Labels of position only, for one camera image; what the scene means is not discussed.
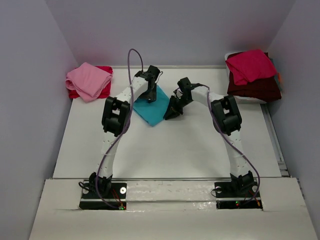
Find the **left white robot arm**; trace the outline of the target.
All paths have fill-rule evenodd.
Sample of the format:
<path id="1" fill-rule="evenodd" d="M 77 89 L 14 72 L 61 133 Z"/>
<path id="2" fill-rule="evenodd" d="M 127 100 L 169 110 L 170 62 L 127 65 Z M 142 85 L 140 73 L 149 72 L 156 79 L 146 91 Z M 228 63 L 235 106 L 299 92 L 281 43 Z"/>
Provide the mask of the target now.
<path id="1" fill-rule="evenodd" d="M 129 86 L 115 97 L 109 96 L 104 103 L 101 119 L 103 129 L 102 160 L 97 171 L 93 172 L 87 183 L 80 183 L 83 189 L 99 198 L 108 195 L 112 188 L 113 163 L 121 137 L 130 126 L 133 104 L 138 99 L 148 103 L 157 99 L 157 79 L 161 71 L 150 65 L 147 71 L 138 71 L 129 80 Z"/>

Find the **turquoise t shirt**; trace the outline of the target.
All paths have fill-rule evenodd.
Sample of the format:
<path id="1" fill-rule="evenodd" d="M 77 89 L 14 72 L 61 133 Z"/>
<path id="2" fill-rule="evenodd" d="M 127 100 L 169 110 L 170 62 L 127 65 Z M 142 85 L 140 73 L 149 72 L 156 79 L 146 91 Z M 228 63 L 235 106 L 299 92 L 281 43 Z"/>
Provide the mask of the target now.
<path id="1" fill-rule="evenodd" d="M 133 104 L 133 110 L 151 127 L 156 126 L 164 120 L 164 114 L 169 105 L 169 97 L 164 91 L 156 87 L 156 101 L 148 102 L 138 98 Z"/>

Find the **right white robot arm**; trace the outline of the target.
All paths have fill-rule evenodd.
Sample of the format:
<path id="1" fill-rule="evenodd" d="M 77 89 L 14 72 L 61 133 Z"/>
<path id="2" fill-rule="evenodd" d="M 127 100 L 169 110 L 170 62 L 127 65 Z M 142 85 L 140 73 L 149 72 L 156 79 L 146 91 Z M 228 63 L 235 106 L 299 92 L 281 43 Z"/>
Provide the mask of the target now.
<path id="1" fill-rule="evenodd" d="M 221 192 L 241 196 L 251 190 L 255 181 L 249 160 L 243 153 L 240 136 L 242 116 L 235 98 L 216 94 L 204 84 L 191 83 L 187 77 L 180 79 L 177 85 L 178 89 L 173 91 L 163 118 L 177 118 L 183 114 L 183 108 L 192 102 L 208 107 L 213 126 L 224 140 L 230 163 L 231 180 L 223 184 Z"/>

